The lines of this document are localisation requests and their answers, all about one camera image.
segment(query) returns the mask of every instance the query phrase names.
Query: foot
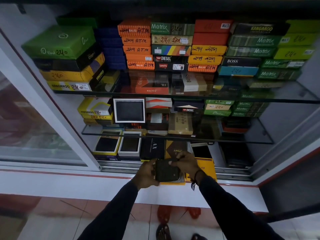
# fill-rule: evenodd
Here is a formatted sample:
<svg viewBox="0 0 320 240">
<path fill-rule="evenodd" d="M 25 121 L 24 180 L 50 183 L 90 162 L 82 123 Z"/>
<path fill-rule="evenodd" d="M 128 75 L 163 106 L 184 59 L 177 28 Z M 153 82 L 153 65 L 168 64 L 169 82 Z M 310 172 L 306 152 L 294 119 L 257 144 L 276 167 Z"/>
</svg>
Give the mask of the foot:
<svg viewBox="0 0 320 240">
<path fill-rule="evenodd" d="M 200 236 L 199 234 L 195 233 L 195 234 L 193 234 L 191 240 L 208 240 L 208 239 L 206 239 L 205 237 Z"/>
<path fill-rule="evenodd" d="M 170 230 L 167 224 L 160 224 L 155 233 L 157 240 L 171 240 Z"/>
</svg>

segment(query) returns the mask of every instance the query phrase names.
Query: hand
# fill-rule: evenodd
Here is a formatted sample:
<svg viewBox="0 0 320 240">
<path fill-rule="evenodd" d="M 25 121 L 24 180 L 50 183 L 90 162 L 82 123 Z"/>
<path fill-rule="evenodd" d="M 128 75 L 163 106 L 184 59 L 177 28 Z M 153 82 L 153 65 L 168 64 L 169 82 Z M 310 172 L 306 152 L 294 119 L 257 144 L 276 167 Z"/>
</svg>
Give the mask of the hand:
<svg viewBox="0 0 320 240">
<path fill-rule="evenodd" d="M 159 182 L 155 180 L 152 171 L 154 171 L 154 164 L 157 159 L 145 161 L 140 166 L 137 174 L 133 177 L 132 182 L 137 186 L 138 191 L 143 188 L 148 188 L 151 185 L 158 186 Z"/>
<path fill-rule="evenodd" d="M 183 173 L 188 173 L 190 178 L 195 178 L 195 173 L 200 169 L 197 159 L 190 152 L 179 152 L 179 161 L 169 161 L 171 166 L 177 166 Z"/>
</svg>

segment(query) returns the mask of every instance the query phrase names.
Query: black sleeve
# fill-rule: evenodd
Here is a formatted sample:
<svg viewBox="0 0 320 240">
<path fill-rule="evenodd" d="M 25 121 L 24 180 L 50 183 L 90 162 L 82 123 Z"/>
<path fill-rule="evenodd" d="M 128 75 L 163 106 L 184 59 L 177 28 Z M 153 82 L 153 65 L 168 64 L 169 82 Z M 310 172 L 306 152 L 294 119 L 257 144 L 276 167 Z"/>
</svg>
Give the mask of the black sleeve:
<svg viewBox="0 0 320 240">
<path fill-rule="evenodd" d="M 121 240 L 137 195 L 138 189 L 133 182 L 124 185 L 78 240 Z"/>
<path fill-rule="evenodd" d="M 266 222 L 248 210 L 233 195 L 227 193 L 210 176 L 202 179 L 199 189 L 227 240 L 283 240 Z"/>
</svg>

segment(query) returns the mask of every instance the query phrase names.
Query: blue box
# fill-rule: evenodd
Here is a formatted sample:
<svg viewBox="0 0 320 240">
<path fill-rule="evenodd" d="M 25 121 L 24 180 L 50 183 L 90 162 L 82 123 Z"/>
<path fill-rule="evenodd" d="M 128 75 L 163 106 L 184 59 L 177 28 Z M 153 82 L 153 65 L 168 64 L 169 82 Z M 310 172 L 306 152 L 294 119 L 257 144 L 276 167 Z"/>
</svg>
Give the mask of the blue box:
<svg viewBox="0 0 320 240">
<path fill-rule="evenodd" d="M 109 63 L 108 64 L 109 69 L 113 70 L 125 70 L 127 69 L 127 64 L 123 63 Z"/>
<path fill-rule="evenodd" d="M 120 37 L 117 26 L 107 27 L 107 28 L 98 28 L 98 29 L 94 29 L 93 31 L 96 38 Z"/>
<path fill-rule="evenodd" d="M 122 39 L 119 38 L 96 38 L 96 41 L 100 44 L 102 48 L 104 47 L 121 47 Z"/>
<path fill-rule="evenodd" d="M 123 48 L 102 48 L 104 56 L 123 56 Z"/>
<path fill-rule="evenodd" d="M 258 67 L 248 66 L 219 66 L 218 73 L 221 76 L 254 76 L 257 74 Z"/>
<path fill-rule="evenodd" d="M 126 57 L 125 56 L 105 56 L 106 63 L 126 63 Z"/>
</svg>

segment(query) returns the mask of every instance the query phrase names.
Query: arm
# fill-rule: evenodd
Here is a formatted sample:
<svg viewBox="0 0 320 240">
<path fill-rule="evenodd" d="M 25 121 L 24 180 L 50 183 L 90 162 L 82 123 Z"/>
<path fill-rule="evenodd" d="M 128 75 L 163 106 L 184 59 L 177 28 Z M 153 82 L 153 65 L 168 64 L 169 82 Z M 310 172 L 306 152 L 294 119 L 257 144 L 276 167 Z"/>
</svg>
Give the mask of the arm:
<svg viewBox="0 0 320 240">
<path fill-rule="evenodd" d="M 179 161 L 172 162 L 171 165 L 189 173 L 191 179 L 194 179 L 196 172 L 200 170 L 195 181 L 228 240 L 283 239 L 237 198 L 227 193 L 213 178 L 201 171 L 191 153 L 180 152 L 177 158 Z"/>
<path fill-rule="evenodd" d="M 144 162 L 134 178 L 124 185 L 106 208 L 84 229 L 78 240 L 121 240 L 138 191 L 159 182 L 152 175 L 155 160 Z"/>
</svg>

